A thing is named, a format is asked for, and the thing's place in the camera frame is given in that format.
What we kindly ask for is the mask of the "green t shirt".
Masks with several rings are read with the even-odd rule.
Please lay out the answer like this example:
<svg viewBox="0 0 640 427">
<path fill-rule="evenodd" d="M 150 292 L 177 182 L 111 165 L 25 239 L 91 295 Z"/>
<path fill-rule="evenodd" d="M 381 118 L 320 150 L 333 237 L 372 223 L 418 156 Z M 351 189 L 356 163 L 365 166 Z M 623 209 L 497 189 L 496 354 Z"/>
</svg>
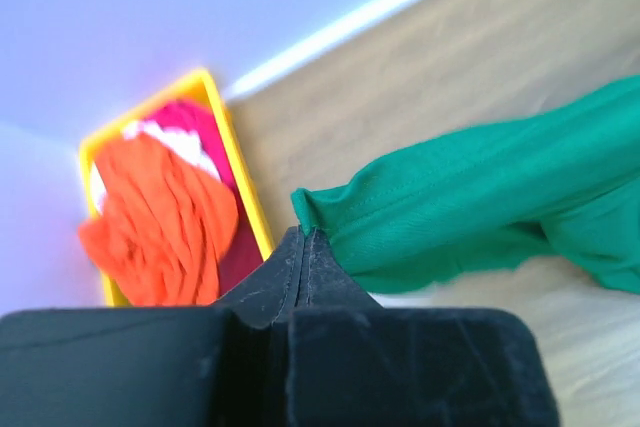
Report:
<svg viewBox="0 0 640 427">
<path fill-rule="evenodd" d="M 637 293 L 639 80 L 392 152 L 345 185 L 291 200 L 302 229 L 324 232 L 375 294 L 553 255 Z"/>
</svg>

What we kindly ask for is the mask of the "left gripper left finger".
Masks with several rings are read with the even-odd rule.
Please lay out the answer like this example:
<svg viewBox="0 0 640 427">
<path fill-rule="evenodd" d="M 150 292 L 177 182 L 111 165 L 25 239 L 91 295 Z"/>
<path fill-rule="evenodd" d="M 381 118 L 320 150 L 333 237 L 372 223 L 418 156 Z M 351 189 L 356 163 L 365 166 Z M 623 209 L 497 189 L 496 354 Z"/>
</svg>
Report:
<svg viewBox="0 0 640 427">
<path fill-rule="evenodd" d="M 5 426 L 282 426 L 305 236 L 206 307 L 48 309 L 1 320 Z"/>
</svg>

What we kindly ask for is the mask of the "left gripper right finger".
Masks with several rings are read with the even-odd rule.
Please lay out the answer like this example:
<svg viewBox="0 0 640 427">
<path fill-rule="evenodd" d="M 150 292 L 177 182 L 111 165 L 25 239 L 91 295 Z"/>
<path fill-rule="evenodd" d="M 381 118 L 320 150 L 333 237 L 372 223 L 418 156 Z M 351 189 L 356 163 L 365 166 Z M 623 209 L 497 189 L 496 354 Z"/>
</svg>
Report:
<svg viewBox="0 0 640 427">
<path fill-rule="evenodd" d="M 304 238 L 288 323 L 290 426 L 557 426 L 536 339 L 493 308 L 391 308 L 347 277 L 325 235 Z"/>
</svg>

